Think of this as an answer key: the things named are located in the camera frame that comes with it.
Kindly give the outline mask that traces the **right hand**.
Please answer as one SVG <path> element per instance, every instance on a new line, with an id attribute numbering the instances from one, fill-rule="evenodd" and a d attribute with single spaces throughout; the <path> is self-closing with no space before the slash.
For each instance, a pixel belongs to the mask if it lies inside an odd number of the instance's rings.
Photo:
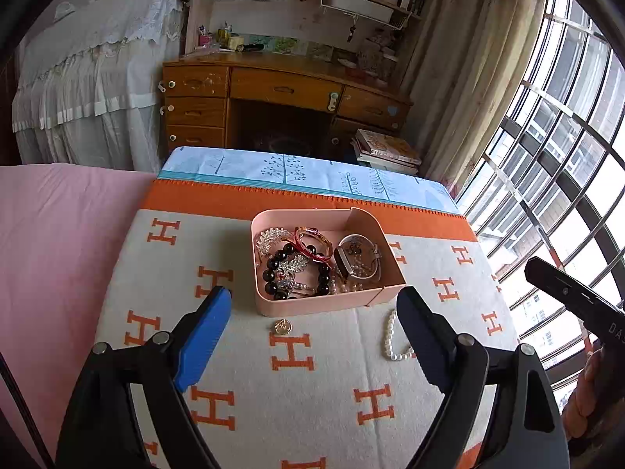
<path id="1" fill-rule="evenodd" d="M 604 348 L 587 354 L 584 369 L 577 377 L 576 387 L 561 412 L 567 439 L 580 438 L 587 430 L 588 417 L 596 406 L 594 380 L 604 358 Z"/>

